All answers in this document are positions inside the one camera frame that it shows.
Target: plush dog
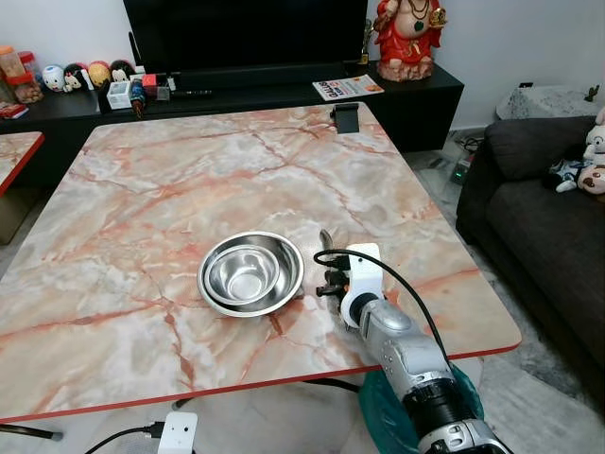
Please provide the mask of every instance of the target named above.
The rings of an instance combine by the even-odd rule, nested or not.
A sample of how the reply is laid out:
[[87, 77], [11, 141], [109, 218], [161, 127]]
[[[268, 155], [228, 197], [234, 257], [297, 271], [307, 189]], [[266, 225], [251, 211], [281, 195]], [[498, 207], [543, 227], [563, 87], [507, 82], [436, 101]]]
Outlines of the plush dog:
[[572, 147], [542, 179], [544, 187], [557, 192], [579, 187], [591, 194], [605, 193], [605, 107], [596, 116], [596, 126], [586, 136], [586, 148]]

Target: wire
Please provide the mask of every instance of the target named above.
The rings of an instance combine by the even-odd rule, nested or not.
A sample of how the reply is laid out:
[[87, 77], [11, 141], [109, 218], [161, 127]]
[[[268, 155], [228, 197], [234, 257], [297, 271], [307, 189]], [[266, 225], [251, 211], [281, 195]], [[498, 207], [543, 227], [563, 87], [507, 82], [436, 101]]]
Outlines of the wire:
[[324, 386], [335, 386], [343, 390], [351, 391], [352, 393], [359, 393], [360, 386], [348, 383], [346, 381], [337, 380], [335, 378], [315, 378], [313, 380], [305, 380], [304, 383], [311, 383], [312, 385], [324, 385]]
[[115, 440], [118, 437], [121, 437], [123, 435], [128, 435], [129, 433], [145, 432], [146, 429], [147, 428], [127, 428], [126, 430], [122, 430], [121, 432], [117, 432], [114, 435], [112, 435], [111, 437], [107, 437], [102, 442], [97, 443], [96, 445], [94, 445], [93, 447], [91, 447], [88, 451], [86, 451], [85, 454], [93, 454], [93, 452], [97, 451], [99, 448], [101, 448], [102, 446], [106, 445], [107, 443]]
[[406, 279], [404, 279], [397, 271], [395, 271], [389, 265], [381, 262], [377, 258], [374, 258], [371, 255], [367, 255], [366, 253], [359, 253], [357, 251], [351, 251], [349, 249], [326, 249], [325, 251], [319, 251], [318, 253], [313, 255], [313, 260], [315, 260], [320, 265], [323, 265], [324, 267], [334, 267], [333, 263], [337, 259], [332, 260], [332, 261], [325, 261], [325, 260], [320, 260], [320, 257], [323, 257], [325, 255], [332, 255], [335, 253], [340, 253], [340, 254], [345, 254], [345, 255], [354, 255], [355, 257], [366, 259], [366, 260], [372, 262], [374, 265], [378, 265], [384, 271], [388, 272], [391, 276], [393, 276], [395, 279], [397, 279], [397, 281], [406, 288], [406, 290], [409, 292], [410, 295], [412, 295], [412, 297], [418, 304], [420, 310], [423, 312], [424, 317], [426, 318], [426, 321], [428, 322], [428, 326], [431, 328], [431, 332], [433, 333], [435, 342], [437, 343], [437, 345], [441, 349], [441, 352], [443, 353], [443, 357], [445, 358], [446, 361], [448, 360], [447, 354], [445, 353], [445, 348], [443, 347], [443, 342], [441, 341], [441, 336], [439, 335], [439, 330], [437, 329], [437, 326], [435, 325], [435, 322], [433, 321], [433, 318], [431, 317], [430, 312], [426, 308], [426, 305], [424, 304], [423, 299], [420, 297], [420, 295], [418, 293], [416, 293], [416, 290], [414, 290], [414, 288], [407, 282]]
[[483, 143], [483, 139], [479, 139], [476, 137], [466, 137], [464, 139], [457, 140], [456, 143], [463, 147], [470, 154], [474, 154], [479, 150], [479, 147]]
[[127, 428], [126, 430], [117, 432], [114, 435], [107, 437], [102, 442], [97, 443], [96, 445], [91, 447], [88, 451], [86, 451], [85, 454], [93, 454], [93, 452], [97, 451], [99, 448], [106, 445], [107, 443], [109, 443], [123, 435], [128, 435], [129, 433], [145, 432], [145, 433], [151, 434], [151, 438], [160, 438], [160, 437], [162, 437], [162, 430], [164, 430], [164, 423], [158, 422], [158, 421], [153, 423], [151, 426], [144, 426], [143, 428]]

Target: green bag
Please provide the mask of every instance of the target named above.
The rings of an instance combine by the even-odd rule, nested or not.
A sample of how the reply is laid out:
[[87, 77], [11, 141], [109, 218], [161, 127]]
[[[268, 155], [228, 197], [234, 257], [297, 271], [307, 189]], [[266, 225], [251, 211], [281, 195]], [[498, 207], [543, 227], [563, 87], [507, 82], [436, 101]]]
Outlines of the green bag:
[[[483, 419], [483, 406], [470, 378], [452, 365], [464, 401], [477, 418]], [[381, 454], [418, 454], [418, 437], [406, 409], [399, 402], [383, 371], [366, 374], [359, 391], [359, 405], [368, 431]]]

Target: small box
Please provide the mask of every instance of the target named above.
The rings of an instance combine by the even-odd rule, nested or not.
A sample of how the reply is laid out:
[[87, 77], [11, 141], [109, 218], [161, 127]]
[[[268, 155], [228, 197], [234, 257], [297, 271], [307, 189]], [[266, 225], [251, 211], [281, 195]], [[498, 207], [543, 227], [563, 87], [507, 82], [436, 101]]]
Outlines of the small box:
[[170, 100], [170, 89], [168, 87], [158, 87], [158, 94], [156, 95], [158, 101], [169, 101]]
[[454, 167], [454, 171], [452, 172], [452, 176], [450, 177], [450, 181], [452, 183], [457, 183], [463, 185], [466, 180], [466, 174], [469, 173], [469, 169], [471, 168], [471, 163], [473, 162], [474, 155], [470, 155], [467, 158], [460, 159], [456, 166]]
[[112, 107], [116, 109], [130, 108], [130, 81], [112, 82], [110, 90], [107, 92], [107, 100]]
[[143, 76], [143, 89], [147, 96], [155, 97], [158, 95], [158, 81], [155, 74], [145, 74]]

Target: black tv stand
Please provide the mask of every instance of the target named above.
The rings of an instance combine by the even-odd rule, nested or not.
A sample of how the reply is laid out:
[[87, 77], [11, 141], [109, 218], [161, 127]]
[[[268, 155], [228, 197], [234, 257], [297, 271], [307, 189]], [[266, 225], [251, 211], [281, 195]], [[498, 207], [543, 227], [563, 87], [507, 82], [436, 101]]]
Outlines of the black tv stand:
[[[407, 83], [380, 79], [375, 66], [360, 67], [385, 89], [379, 95], [347, 99], [368, 104], [402, 154], [442, 148], [464, 85], [438, 65], [433, 76]], [[215, 89], [208, 98], [179, 98], [150, 101], [144, 120], [229, 112], [277, 109], [325, 104], [311, 83], [256, 85]], [[101, 114], [96, 92], [48, 93], [29, 105], [29, 112], [16, 120], [0, 121], [0, 133], [41, 131], [43, 146], [21, 171], [13, 184], [56, 186], [82, 145], [101, 125], [138, 121], [130, 109]]]

